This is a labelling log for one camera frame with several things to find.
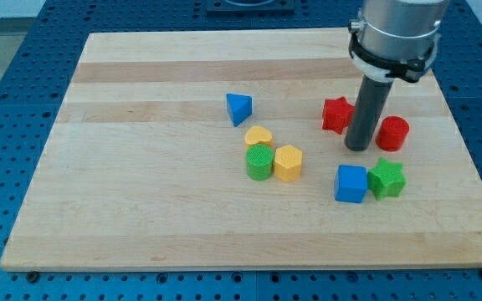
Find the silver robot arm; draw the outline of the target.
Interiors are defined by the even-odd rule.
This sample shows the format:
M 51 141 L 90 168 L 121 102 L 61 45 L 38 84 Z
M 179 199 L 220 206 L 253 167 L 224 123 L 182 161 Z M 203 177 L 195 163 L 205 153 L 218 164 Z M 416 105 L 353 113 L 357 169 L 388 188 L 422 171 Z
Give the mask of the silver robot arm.
M 438 52 L 449 0 L 365 0 L 349 22 L 352 63 L 369 79 L 416 83 Z

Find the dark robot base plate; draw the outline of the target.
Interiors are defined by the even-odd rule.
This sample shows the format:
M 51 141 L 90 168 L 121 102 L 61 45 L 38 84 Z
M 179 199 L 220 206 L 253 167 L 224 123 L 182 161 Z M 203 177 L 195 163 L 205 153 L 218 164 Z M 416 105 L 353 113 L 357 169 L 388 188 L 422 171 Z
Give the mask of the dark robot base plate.
M 292 13 L 295 0 L 206 0 L 207 15 L 225 13 Z

